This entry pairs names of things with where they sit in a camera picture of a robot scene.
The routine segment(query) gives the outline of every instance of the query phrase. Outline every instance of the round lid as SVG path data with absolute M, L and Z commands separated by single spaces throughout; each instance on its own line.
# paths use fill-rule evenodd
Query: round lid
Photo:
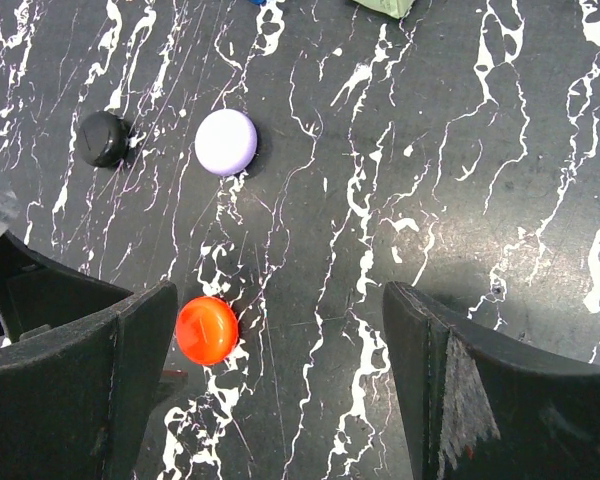
M 237 110 L 216 110 L 205 118 L 195 138 L 200 164 L 216 175 L 235 175 L 253 160 L 258 135 L 253 123 Z
M 213 365 L 223 361 L 238 342 L 238 320 L 222 300 L 199 297 L 180 312 L 176 340 L 189 360 Z
M 124 122 L 109 112 L 89 115 L 80 125 L 76 149 L 94 167 L 112 167 L 127 153 L 129 132 Z

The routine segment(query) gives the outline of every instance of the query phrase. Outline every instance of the green object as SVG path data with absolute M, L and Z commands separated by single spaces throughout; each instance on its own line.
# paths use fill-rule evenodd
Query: green object
M 393 18 L 402 18 L 411 9 L 415 0 L 356 0 L 360 5 L 386 13 Z

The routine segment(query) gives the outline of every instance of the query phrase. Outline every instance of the black bottle cap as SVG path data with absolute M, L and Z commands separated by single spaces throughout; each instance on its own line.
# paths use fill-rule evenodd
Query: black bottle cap
M 76 148 L 89 165 L 113 167 L 127 154 L 129 129 L 112 113 L 92 113 L 80 125 Z

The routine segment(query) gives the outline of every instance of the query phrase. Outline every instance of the purple bottle cap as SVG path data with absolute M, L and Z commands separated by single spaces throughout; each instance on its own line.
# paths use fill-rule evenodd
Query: purple bottle cap
M 195 139 L 200 164 L 225 177 L 244 170 L 257 146 L 253 122 L 244 113 L 229 108 L 210 113 L 198 127 Z

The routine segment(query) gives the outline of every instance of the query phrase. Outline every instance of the marble table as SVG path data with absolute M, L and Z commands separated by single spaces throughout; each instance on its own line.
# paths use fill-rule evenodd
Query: marble table
M 248 113 L 255 162 L 193 153 Z M 133 122 L 133 163 L 75 154 Z M 411 478 L 381 319 L 406 281 L 600 364 L 600 0 L 1 0 L 0 169 L 31 248 L 240 316 L 231 358 L 152 417 L 136 477 Z

